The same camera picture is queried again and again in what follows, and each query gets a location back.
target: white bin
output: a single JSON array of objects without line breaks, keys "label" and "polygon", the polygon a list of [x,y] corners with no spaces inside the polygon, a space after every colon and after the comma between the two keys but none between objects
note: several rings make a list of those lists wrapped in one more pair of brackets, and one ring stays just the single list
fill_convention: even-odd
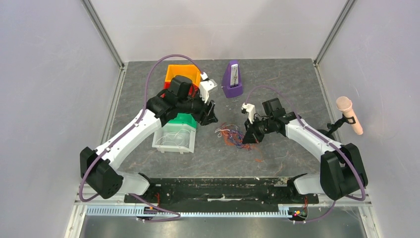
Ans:
[{"label": "white bin", "polygon": [[196,129],[187,124],[166,124],[153,135],[152,147],[158,151],[194,153]]}]

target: tangled wires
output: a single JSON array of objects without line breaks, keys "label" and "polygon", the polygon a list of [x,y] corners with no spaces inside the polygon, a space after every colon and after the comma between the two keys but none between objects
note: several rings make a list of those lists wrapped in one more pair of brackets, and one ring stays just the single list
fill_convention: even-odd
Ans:
[{"label": "tangled wires", "polygon": [[217,136],[219,138],[223,137],[224,143],[226,145],[236,146],[236,148],[238,148],[238,149],[247,149],[247,150],[256,149],[260,152],[261,157],[262,157],[261,151],[255,145],[242,144],[242,140],[244,139],[244,135],[239,130],[237,125],[234,125],[234,124],[225,125],[225,124],[226,123],[223,123],[220,126],[220,128],[216,129],[216,131],[214,131],[214,132],[215,133],[219,132],[217,134]]}]

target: purple device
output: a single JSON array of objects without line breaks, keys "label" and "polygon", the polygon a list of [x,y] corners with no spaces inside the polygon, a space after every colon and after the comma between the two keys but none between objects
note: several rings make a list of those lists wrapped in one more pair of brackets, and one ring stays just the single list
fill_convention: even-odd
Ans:
[{"label": "purple device", "polygon": [[238,97],[244,93],[237,60],[232,60],[227,65],[227,69],[223,75],[222,88],[226,98]]}]

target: purple stand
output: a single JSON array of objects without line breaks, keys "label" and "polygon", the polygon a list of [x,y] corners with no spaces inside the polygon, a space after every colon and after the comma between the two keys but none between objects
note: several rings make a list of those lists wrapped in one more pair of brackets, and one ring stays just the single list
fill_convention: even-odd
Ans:
[{"label": "purple stand", "polygon": [[[232,65],[234,64],[238,64],[238,83],[231,85]],[[222,88],[226,98],[238,97],[244,93],[244,89],[242,88],[241,73],[239,71],[239,63],[237,60],[232,60],[227,65],[227,69],[223,75]]]}]

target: shiny floor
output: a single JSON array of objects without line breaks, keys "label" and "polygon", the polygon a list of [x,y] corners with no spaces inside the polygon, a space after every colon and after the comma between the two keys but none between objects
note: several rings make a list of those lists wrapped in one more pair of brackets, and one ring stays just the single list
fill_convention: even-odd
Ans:
[{"label": "shiny floor", "polygon": [[[310,207],[309,218],[327,208]],[[357,207],[335,207],[319,222],[293,224],[284,218],[183,218],[147,223],[134,217],[85,218],[80,238],[366,238]]]},{"label": "shiny floor", "polygon": [[[219,85],[228,60],[199,60],[197,63]],[[155,62],[130,62],[123,83],[111,134],[120,131],[143,105],[146,75]],[[148,98],[162,88],[167,65],[185,61],[165,61],[153,73]],[[281,134],[266,135],[258,150],[248,151],[226,146],[214,132],[222,123],[236,124],[245,132],[247,116],[241,105],[252,88],[268,85],[283,92],[298,113],[314,128],[326,128],[327,108],[315,69],[310,59],[243,59],[239,61],[244,94],[227,99],[221,88],[211,94],[215,101],[218,123],[198,126],[193,154],[158,152],[152,148],[153,135],[141,143],[122,163],[120,170],[144,173],[152,178],[173,177],[253,177],[296,176],[319,171],[319,162],[296,142]],[[257,112],[263,113],[262,102],[278,97],[267,89],[258,89],[250,97]],[[287,112],[290,106],[280,98]]]}]

